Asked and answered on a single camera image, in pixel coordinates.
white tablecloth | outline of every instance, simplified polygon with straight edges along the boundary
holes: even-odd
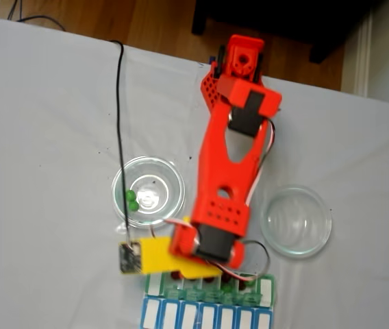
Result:
[[[0,328],[138,327],[144,278],[118,272],[123,237],[110,195],[118,55],[109,42],[0,21]],[[123,59],[125,156],[172,160],[186,181],[186,214],[208,69],[129,47]],[[263,239],[260,210],[285,184],[313,188],[333,216],[316,257],[271,251],[274,328],[389,328],[389,103],[264,83],[283,102],[249,236]],[[247,269],[263,261],[256,254]]]

black cable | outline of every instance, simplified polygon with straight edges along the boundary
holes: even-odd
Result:
[[[50,16],[45,16],[45,15],[35,15],[35,16],[24,17],[23,19],[17,20],[17,22],[30,21],[31,19],[48,19],[49,21],[52,21],[58,27],[60,27],[62,29],[62,31],[64,31],[64,32],[66,31],[65,27],[63,27],[61,23],[59,23],[57,20],[51,18]]]
[[[14,13],[15,13],[15,7],[16,7],[16,4],[18,3],[18,0],[15,0],[14,4],[12,5],[12,7],[10,8],[10,11],[9,11],[9,14],[8,14],[8,20],[10,21],[12,19],[12,17],[14,16]]]
[[[117,65],[117,83],[116,83],[116,98],[117,98],[117,141],[118,141],[118,154],[120,156],[120,168],[121,168],[121,188],[123,195],[123,211],[125,212],[125,225],[126,225],[126,236],[127,243],[131,245],[131,236],[129,234],[129,217],[127,216],[127,200],[126,200],[126,179],[125,179],[125,162],[123,161],[123,144],[121,141],[121,129],[120,129],[120,70],[121,70],[121,58],[125,48],[120,41],[111,40],[111,42],[116,43],[120,46],[120,56],[118,57]]]
[[[243,241],[243,243],[245,245],[248,245],[250,243],[255,243],[256,245],[259,245],[260,247],[263,248],[267,259],[266,259],[266,265],[264,266],[263,271],[261,271],[259,274],[257,274],[257,276],[259,278],[261,278],[264,274],[268,273],[269,267],[271,266],[271,256],[269,255],[268,249],[266,248],[266,246],[263,243],[261,243],[257,240],[245,240],[245,241]]]

green ball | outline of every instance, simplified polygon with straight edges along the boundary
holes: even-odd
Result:
[[[129,208],[130,211],[138,211],[138,209],[140,209],[140,205],[138,204],[137,201],[128,202],[127,207]]]
[[[230,285],[230,284],[224,284],[222,287],[221,287],[222,291],[224,293],[231,293],[233,291],[233,287]]]
[[[129,201],[135,201],[137,199],[137,196],[135,195],[135,192],[132,190],[126,191],[126,200]]]

red robot arm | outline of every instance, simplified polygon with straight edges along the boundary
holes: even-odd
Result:
[[[240,266],[250,217],[246,204],[258,173],[268,121],[278,111],[281,95],[263,87],[260,65],[263,40],[232,36],[218,62],[201,83],[211,118],[199,155],[197,198],[192,227],[175,228],[170,252],[193,260]],[[252,148],[240,162],[228,157],[225,131],[235,130],[253,138]],[[219,195],[225,191],[228,197]]]

glass petri dish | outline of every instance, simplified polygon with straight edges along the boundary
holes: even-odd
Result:
[[[161,158],[141,156],[125,164],[126,189],[133,190],[140,208],[129,212],[129,224],[137,228],[158,227],[174,217],[185,199],[184,181],[175,166]],[[121,170],[112,183],[112,199],[117,215],[125,220]]]
[[[298,185],[280,188],[260,217],[267,243],[291,258],[315,255],[327,243],[331,213],[313,190]]]

